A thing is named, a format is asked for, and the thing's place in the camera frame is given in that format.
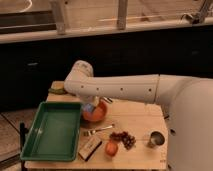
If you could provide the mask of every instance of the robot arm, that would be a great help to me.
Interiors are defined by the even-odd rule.
[[[173,132],[168,140],[170,168],[212,170],[212,79],[169,75],[96,78],[89,63],[77,61],[64,88],[84,102],[104,96],[167,106],[169,129]]]
[[[168,75],[93,77],[92,66],[85,61],[77,61],[64,87],[85,102],[93,96],[102,96],[169,105],[174,94],[191,79],[193,77]]]

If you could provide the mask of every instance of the green plastic tray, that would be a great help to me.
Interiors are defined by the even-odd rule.
[[[21,160],[73,161],[76,157],[81,104],[42,102],[21,152]]]

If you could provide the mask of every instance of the grape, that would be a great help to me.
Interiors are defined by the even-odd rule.
[[[130,135],[126,131],[123,131],[121,133],[112,132],[109,137],[110,139],[114,141],[118,141],[118,142],[122,141],[124,147],[127,150],[130,150],[136,143],[135,137]]]

